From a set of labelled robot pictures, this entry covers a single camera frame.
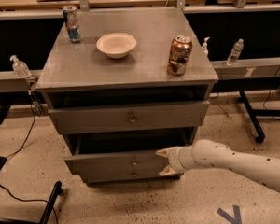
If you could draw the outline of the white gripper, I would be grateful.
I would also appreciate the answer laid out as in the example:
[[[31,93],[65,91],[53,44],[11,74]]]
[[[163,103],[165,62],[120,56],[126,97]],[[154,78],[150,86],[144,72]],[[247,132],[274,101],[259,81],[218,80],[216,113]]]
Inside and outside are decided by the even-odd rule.
[[[171,147],[157,150],[157,156],[168,158],[167,165],[160,176],[171,176],[183,174],[188,170],[196,168],[196,163],[192,157],[192,147]]]

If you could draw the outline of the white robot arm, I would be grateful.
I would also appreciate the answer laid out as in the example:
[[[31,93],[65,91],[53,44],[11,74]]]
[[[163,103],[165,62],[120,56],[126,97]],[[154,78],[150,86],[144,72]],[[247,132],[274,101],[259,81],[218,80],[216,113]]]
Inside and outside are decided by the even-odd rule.
[[[232,171],[280,193],[280,159],[252,155],[229,149],[226,145],[202,139],[191,146],[157,150],[169,164],[161,176],[184,174],[192,169],[218,168]]]

